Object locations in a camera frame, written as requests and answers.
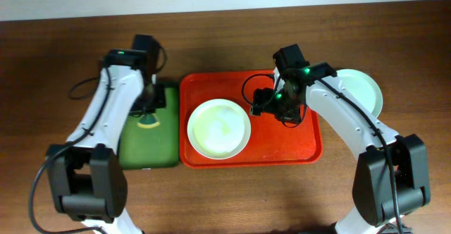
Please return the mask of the yellow green sponge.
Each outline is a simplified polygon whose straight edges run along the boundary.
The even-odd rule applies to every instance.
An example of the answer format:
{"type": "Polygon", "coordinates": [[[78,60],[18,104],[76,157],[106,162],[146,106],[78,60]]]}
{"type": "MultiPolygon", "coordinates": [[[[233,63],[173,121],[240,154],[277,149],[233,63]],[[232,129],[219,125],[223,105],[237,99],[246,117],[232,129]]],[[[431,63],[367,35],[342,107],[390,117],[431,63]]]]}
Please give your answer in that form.
{"type": "Polygon", "coordinates": [[[160,125],[155,113],[148,113],[139,118],[137,126],[144,129],[152,129],[160,125]]]}

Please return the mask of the cream white plate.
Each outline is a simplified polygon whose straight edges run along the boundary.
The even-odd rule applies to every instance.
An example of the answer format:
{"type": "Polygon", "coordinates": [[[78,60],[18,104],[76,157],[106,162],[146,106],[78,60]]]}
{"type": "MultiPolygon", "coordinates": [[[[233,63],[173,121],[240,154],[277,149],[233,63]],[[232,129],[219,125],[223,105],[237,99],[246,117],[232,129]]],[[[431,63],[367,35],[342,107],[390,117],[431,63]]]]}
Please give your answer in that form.
{"type": "Polygon", "coordinates": [[[187,138],[200,155],[213,160],[237,156],[251,137],[249,116],[227,99],[208,100],[194,109],[187,122],[187,138]]]}

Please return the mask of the mint green plate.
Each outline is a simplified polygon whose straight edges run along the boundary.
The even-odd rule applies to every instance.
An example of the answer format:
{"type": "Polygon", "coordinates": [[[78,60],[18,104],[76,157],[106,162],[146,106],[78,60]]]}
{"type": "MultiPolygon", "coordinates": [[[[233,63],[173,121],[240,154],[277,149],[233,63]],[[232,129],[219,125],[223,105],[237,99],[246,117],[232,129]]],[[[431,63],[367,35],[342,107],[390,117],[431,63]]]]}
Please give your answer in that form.
{"type": "Polygon", "coordinates": [[[337,71],[351,94],[375,117],[383,108],[383,95],[376,81],[366,73],[353,69],[337,71]]]}

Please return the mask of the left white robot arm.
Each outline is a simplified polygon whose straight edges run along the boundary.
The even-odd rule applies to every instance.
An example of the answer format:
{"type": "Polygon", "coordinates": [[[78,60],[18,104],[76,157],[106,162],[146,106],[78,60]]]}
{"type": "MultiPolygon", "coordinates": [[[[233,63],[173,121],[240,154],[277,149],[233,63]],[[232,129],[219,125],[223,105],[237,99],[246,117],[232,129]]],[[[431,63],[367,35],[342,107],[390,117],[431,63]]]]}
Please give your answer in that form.
{"type": "Polygon", "coordinates": [[[134,111],[164,107],[156,83],[162,69],[155,50],[112,49],[101,60],[99,82],[85,115],[65,144],[46,153],[51,196],[57,212],[95,233],[140,233],[125,209],[128,184],[117,150],[134,111]]]}

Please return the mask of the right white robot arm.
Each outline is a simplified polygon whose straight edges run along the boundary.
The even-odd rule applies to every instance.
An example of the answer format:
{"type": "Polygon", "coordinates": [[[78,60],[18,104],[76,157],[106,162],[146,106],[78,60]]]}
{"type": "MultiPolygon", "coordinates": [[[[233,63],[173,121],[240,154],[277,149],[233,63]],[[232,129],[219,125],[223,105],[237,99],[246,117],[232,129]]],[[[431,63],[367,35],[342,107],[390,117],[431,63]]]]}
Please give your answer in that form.
{"type": "Polygon", "coordinates": [[[426,145],[406,137],[366,110],[327,63],[279,65],[273,88],[257,89],[250,113],[270,113],[283,125],[299,125],[307,110],[320,115],[357,159],[354,208],[327,233],[410,233],[401,218],[431,200],[426,145]]]}

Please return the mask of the red plastic tray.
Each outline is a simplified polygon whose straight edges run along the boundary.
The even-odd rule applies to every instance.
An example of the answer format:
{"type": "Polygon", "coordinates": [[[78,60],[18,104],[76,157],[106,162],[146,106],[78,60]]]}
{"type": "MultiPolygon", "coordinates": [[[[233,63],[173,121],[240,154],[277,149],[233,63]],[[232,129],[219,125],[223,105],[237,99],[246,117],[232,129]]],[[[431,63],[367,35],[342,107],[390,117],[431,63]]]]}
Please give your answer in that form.
{"type": "Polygon", "coordinates": [[[250,105],[241,94],[243,82],[251,75],[257,75],[245,86],[245,96],[251,99],[255,89],[273,85],[272,79],[266,77],[270,73],[271,70],[192,73],[181,80],[179,150],[186,166],[201,169],[310,164],[321,157],[323,143],[319,116],[311,110],[307,111],[306,118],[295,128],[285,127],[271,114],[250,116],[249,142],[239,154],[229,159],[209,159],[198,153],[189,142],[187,122],[200,104],[211,99],[228,99],[249,111],[250,105]]]}

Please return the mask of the dark green tray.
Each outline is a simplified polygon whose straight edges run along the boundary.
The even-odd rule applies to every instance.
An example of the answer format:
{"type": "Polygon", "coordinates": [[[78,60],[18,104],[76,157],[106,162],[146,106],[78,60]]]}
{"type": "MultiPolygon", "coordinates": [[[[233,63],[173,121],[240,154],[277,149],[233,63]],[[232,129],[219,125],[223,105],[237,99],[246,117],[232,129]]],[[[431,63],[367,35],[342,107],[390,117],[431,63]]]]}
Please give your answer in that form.
{"type": "Polygon", "coordinates": [[[166,107],[150,113],[151,128],[138,125],[143,115],[128,116],[118,146],[125,170],[166,168],[179,162],[179,86],[165,82],[166,107]]]}

